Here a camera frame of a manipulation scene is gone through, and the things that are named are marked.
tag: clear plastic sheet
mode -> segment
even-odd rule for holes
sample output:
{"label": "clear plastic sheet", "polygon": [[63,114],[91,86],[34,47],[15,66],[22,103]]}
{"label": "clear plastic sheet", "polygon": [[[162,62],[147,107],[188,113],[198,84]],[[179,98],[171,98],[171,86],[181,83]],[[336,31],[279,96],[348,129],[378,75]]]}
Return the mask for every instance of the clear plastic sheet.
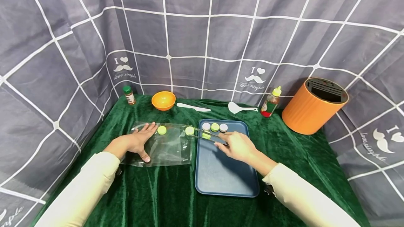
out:
{"label": "clear plastic sheet", "polygon": [[[136,128],[143,128],[146,123],[135,122],[130,133]],[[157,124],[157,126],[165,126],[167,132],[164,135],[156,133],[146,142],[144,149],[149,154],[151,161],[145,163],[137,153],[128,152],[123,163],[138,166],[176,166],[191,163],[192,159],[192,137],[185,134],[184,124]]]}

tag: round dough piece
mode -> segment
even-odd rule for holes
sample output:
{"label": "round dough piece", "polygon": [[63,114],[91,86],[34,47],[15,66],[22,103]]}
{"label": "round dough piece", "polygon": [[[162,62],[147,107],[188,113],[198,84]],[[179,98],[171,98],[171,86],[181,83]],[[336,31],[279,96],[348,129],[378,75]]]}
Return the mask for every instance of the round dough piece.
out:
{"label": "round dough piece", "polygon": [[206,133],[202,133],[202,138],[204,139],[210,139],[210,135]]}
{"label": "round dough piece", "polygon": [[160,135],[164,135],[166,132],[167,132],[167,128],[164,125],[159,126],[157,128],[157,133]]}
{"label": "round dough piece", "polygon": [[219,130],[219,125],[216,123],[213,123],[212,126],[210,127],[210,129],[214,132]]}
{"label": "round dough piece", "polygon": [[210,124],[209,123],[203,123],[202,124],[202,130],[209,131],[210,130]]}
{"label": "round dough piece", "polygon": [[228,126],[227,126],[227,124],[221,124],[220,126],[219,126],[219,130],[221,131],[221,132],[227,132],[227,130],[228,130]]}
{"label": "round dough piece", "polygon": [[192,126],[188,126],[185,128],[185,134],[186,135],[193,135],[195,133],[195,129]]}

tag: gray curtain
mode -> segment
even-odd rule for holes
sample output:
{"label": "gray curtain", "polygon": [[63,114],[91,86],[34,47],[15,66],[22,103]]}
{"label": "gray curtain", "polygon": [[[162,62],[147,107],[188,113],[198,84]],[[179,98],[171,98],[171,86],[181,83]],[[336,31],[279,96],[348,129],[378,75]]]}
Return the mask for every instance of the gray curtain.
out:
{"label": "gray curtain", "polygon": [[27,226],[122,94],[282,106],[348,90],[325,126],[373,226],[404,225],[404,0],[0,0],[0,226]]}

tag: sauce bottle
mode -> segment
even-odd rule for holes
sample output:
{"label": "sauce bottle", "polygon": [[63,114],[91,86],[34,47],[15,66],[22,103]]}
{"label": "sauce bottle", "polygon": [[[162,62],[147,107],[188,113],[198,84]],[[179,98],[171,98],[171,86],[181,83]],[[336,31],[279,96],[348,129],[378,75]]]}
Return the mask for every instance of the sauce bottle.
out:
{"label": "sauce bottle", "polygon": [[269,118],[274,110],[276,109],[277,105],[279,104],[279,96],[282,93],[280,90],[280,86],[272,91],[272,94],[268,95],[265,99],[264,104],[261,107],[261,114]]}
{"label": "sauce bottle", "polygon": [[125,97],[127,98],[128,104],[134,105],[136,103],[136,99],[133,95],[132,88],[130,88],[130,86],[124,86],[123,91],[125,93]]}

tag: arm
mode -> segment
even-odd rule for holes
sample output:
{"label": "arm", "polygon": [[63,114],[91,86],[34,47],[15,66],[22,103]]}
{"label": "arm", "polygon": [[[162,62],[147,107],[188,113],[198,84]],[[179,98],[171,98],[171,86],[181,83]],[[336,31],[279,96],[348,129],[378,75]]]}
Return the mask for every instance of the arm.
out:
{"label": "arm", "polygon": [[246,135],[227,132],[220,134],[220,137],[230,147],[215,143],[216,147],[227,156],[255,168],[264,176],[263,181],[272,185],[276,198],[308,226],[359,227],[354,219],[313,185],[258,151]]}
{"label": "arm", "polygon": [[120,160],[127,151],[138,153],[145,162],[150,161],[144,151],[144,143],[156,129],[154,122],[150,126],[146,124],[141,131],[136,129],[133,134],[117,137],[103,152],[94,154],[35,227],[82,227],[114,181]]}

